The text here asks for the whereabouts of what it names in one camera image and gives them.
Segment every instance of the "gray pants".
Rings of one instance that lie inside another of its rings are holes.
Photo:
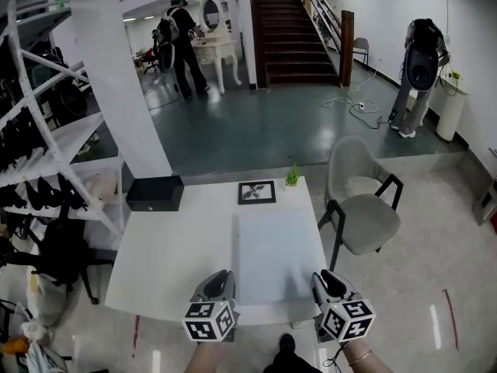
[[[401,89],[398,90],[397,99],[395,100],[393,108],[397,111],[397,114],[391,122],[391,125],[398,127],[398,130],[403,134],[411,134],[416,128],[418,128],[425,115],[426,103],[428,102],[429,94],[432,91],[431,89],[428,91],[418,91],[416,102],[414,103],[411,112],[406,115],[406,104],[411,88],[411,84],[409,83],[404,72]]]

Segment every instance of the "black sneaker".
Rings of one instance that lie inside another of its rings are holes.
[[[295,352],[295,340],[291,334],[285,333],[280,338],[280,351],[288,350]]]

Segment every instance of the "white table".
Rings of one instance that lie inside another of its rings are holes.
[[[238,59],[235,54],[236,40],[220,40],[220,41],[200,41],[192,43],[195,50],[196,58],[201,64],[216,65],[217,81],[219,82],[219,92],[224,94],[224,81],[223,81],[223,66],[221,59],[231,57],[233,61],[233,79],[236,84],[242,85],[238,78]]]
[[[136,315],[179,322],[196,286],[233,269],[236,218],[244,209],[299,208],[312,221],[308,247],[313,270],[326,269],[325,254],[305,178],[294,189],[275,181],[276,203],[238,205],[238,183],[186,186],[179,211],[133,212],[110,278],[106,306]],[[241,326],[299,322],[320,311],[312,298],[270,305],[238,305]]]

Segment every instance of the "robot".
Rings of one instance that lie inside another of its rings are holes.
[[[220,270],[196,287],[182,324],[192,341],[233,342],[239,317],[234,309],[235,274]]]
[[[369,300],[348,289],[341,278],[330,270],[314,272],[312,294],[321,314],[315,317],[319,343],[337,340],[339,343],[363,338],[376,318]]]
[[[322,270],[320,274],[314,272],[311,288],[321,309],[321,314],[314,318],[320,343],[331,340],[343,343],[367,335],[376,318],[373,306],[359,293],[347,288],[339,275],[330,270]],[[232,271],[221,270],[196,287],[182,324],[192,341],[233,342],[238,317],[235,275]]]

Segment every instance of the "green plant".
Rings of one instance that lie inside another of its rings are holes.
[[[296,164],[294,164],[290,172],[287,174],[285,185],[288,185],[289,187],[296,187],[299,178],[300,176],[298,175],[298,167]]]

